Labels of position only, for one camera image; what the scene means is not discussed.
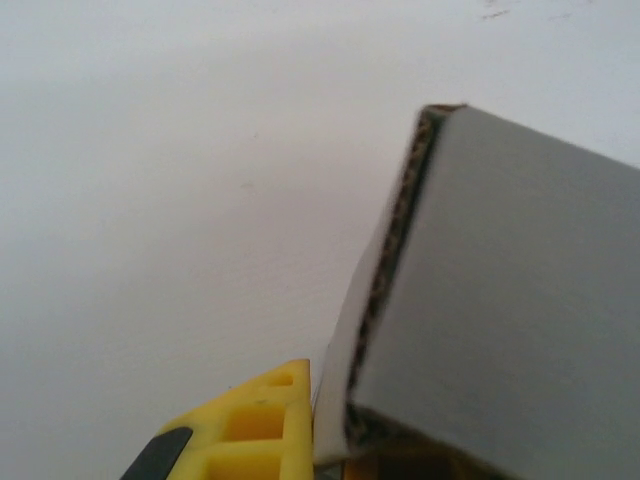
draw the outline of white wall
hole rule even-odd
[[[0,477],[315,367],[416,109],[640,165],[634,0],[0,5]]]

